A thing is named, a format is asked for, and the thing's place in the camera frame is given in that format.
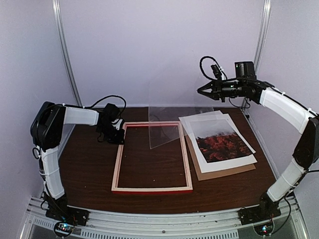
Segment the brown backing board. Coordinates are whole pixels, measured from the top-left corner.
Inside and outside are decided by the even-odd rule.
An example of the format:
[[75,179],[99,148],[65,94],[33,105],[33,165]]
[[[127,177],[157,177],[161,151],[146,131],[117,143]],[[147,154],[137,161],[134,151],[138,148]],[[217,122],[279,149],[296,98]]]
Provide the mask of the brown backing board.
[[194,151],[194,148],[191,144],[191,140],[188,136],[185,137],[187,146],[191,155],[191,159],[195,168],[195,172],[197,175],[198,181],[204,181],[204,180],[209,180],[209,179],[216,179],[216,178],[221,178],[221,177],[226,177],[226,176],[231,176],[239,173],[244,173],[248,171],[255,170],[256,167],[254,164],[249,164],[245,166],[240,166],[240,167],[235,167],[231,169],[225,169],[225,170],[220,170],[220,171],[214,171],[214,172],[207,172],[207,173],[202,173],[199,167],[199,163],[196,158],[196,154]]

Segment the red landscape photo print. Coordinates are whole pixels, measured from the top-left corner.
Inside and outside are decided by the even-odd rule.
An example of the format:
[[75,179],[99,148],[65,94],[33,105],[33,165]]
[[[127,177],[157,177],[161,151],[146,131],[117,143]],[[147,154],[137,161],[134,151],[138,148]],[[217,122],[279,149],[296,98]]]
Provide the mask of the red landscape photo print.
[[231,169],[257,163],[248,147],[235,133],[206,138],[187,136],[191,140],[202,173]]

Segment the aluminium corner post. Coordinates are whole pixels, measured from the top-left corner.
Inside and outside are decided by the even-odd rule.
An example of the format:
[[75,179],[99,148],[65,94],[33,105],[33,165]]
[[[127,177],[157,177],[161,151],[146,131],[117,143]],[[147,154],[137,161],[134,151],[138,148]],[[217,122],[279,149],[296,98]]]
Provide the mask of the aluminium corner post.
[[69,84],[71,87],[71,91],[72,91],[73,97],[76,101],[76,104],[78,106],[82,107],[83,104],[82,104],[82,101],[80,99],[80,94],[79,94],[78,87],[76,85],[76,81],[74,78],[74,73],[73,73],[71,60],[70,60],[70,56],[69,56],[69,51],[68,51],[68,47],[67,47],[64,26],[63,26],[63,19],[62,19],[61,8],[60,8],[60,1],[53,0],[52,6],[53,6],[53,14],[54,14],[54,18],[55,18],[55,22],[56,22],[56,26],[57,26],[58,36],[59,36],[60,48],[62,51],[63,62],[64,62],[64,66],[66,69]]
[[262,8],[262,17],[261,17],[261,24],[259,30],[259,36],[257,40],[257,46],[255,50],[254,56],[254,65],[255,65],[255,72],[257,73],[260,67],[263,49],[266,43],[267,33],[269,29],[269,22],[271,16],[271,0],[264,0],[263,8]]

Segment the left aluminium corner post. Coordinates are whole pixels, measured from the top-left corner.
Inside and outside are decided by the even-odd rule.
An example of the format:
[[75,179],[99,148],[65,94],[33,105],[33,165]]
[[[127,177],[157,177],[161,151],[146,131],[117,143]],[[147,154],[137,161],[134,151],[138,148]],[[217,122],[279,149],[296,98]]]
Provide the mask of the left aluminium corner post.
[[57,26],[58,36],[59,36],[60,48],[62,51],[63,62],[64,62],[64,66],[66,69],[69,84],[71,87],[71,91],[72,91],[73,97],[76,101],[76,104],[78,106],[82,107],[83,104],[82,104],[82,101],[80,99],[80,94],[79,94],[78,87],[76,85],[76,81],[74,78],[74,73],[73,73],[71,60],[70,60],[70,56],[69,56],[69,51],[68,51],[68,47],[67,47],[64,26],[63,26],[63,19],[62,19],[61,8],[60,8],[60,1],[53,0],[52,6],[53,6],[53,14],[54,14],[54,18],[55,18],[55,22],[56,22],[56,26]]

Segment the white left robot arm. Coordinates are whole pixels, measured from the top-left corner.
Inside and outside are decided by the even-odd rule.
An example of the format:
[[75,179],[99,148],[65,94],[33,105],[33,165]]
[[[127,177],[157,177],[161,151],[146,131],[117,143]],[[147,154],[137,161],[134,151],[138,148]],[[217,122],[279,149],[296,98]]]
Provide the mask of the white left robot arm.
[[44,102],[30,127],[34,148],[39,160],[39,171],[44,181],[45,193],[53,204],[52,212],[61,221],[67,221],[72,211],[62,185],[58,151],[65,125],[95,126],[97,133],[111,144],[124,144],[123,110],[108,103],[102,110],[66,104]]

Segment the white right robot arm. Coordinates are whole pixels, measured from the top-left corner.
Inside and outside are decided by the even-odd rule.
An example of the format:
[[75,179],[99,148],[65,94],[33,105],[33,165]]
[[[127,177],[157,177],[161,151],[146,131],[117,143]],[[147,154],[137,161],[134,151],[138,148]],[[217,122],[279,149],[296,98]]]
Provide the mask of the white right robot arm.
[[273,84],[257,78],[254,63],[236,62],[235,77],[228,78],[220,64],[210,58],[213,76],[200,71],[209,83],[198,88],[198,93],[216,101],[226,98],[246,98],[277,114],[299,134],[292,159],[276,182],[260,197],[256,208],[259,219],[267,219],[278,207],[278,203],[292,192],[308,174],[310,167],[319,158],[319,115],[310,108],[289,97]]

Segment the pink wooden picture frame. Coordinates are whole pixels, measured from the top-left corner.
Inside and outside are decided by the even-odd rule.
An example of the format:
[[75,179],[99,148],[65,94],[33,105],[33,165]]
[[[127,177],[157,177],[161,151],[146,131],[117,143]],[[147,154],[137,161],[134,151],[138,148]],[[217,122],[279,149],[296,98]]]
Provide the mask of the pink wooden picture frame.
[[126,130],[129,127],[160,127],[160,126],[176,126],[179,134],[181,154],[184,167],[184,175],[186,185],[183,187],[166,187],[166,188],[123,188],[119,187],[119,176],[122,163],[122,154],[124,145],[118,146],[117,157],[114,167],[113,180],[111,191],[115,194],[130,194],[130,195],[167,195],[167,194],[180,194],[191,193],[193,191],[192,178],[190,172],[190,166],[188,161],[188,154],[185,144],[184,133],[182,125],[179,121],[140,121],[140,122],[126,122],[123,125],[123,129]]

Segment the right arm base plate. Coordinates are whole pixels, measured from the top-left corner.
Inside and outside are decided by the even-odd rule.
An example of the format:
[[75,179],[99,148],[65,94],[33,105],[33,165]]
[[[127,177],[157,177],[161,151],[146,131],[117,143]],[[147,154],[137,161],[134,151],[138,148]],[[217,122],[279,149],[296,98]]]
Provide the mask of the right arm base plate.
[[280,209],[274,209],[271,212],[261,213],[259,207],[241,208],[238,216],[241,225],[255,224],[258,222],[270,220],[281,215]]

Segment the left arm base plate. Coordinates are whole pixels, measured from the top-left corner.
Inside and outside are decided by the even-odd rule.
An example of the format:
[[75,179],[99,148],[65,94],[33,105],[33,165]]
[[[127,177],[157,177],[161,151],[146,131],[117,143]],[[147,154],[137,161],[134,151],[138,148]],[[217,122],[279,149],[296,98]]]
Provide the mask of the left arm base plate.
[[67,209],[67,215],[63,215],[61,212],[56,212],[53,209],[48,209],[45,215],[48,218],[55,219],[60,222],[66,222],[73,226],[87,225],[89,211],[73,207],[68,207]]

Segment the aluminium front rail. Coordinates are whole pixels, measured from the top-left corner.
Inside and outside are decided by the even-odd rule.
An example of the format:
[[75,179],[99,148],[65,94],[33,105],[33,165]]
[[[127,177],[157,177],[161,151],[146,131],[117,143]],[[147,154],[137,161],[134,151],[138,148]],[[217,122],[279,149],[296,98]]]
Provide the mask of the aluminium front rail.
[[271,239],[309,238],[294,197],[280,203],[281,215],[244,225],[238,209],[185,214],[125,214],[89,210],[87,224],[77,226],[69,239],[261,239],[261,225],[274,224]]

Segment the right aluminium corner post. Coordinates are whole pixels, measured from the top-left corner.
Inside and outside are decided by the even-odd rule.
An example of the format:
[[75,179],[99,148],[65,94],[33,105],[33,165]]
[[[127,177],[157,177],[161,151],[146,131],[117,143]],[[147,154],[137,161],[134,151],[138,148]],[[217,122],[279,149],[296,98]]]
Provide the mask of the right aluminium corner post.
[[261,17],[261,24],[259,30],[259,36],[257,40],[257,46],[255,50],[254,56],[254,65],[255,65],[255,72],[257,73],[260,67],[263,49],[266,43],[267,33],[269,29],[269,22],[271,16],[271,0],[264,0],[263,8],[262,8],[262,17]]

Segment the clear acrylic sheet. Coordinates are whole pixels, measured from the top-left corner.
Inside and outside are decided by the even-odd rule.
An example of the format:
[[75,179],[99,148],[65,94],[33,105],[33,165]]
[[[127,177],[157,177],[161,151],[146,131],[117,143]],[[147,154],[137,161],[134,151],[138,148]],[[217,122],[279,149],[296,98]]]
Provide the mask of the clear acrylic sheet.
[[150,106],[149,113],[149,144],[155,149],[180,138],[184,129],[181,117],[213,112],[213,107],[160,107]]

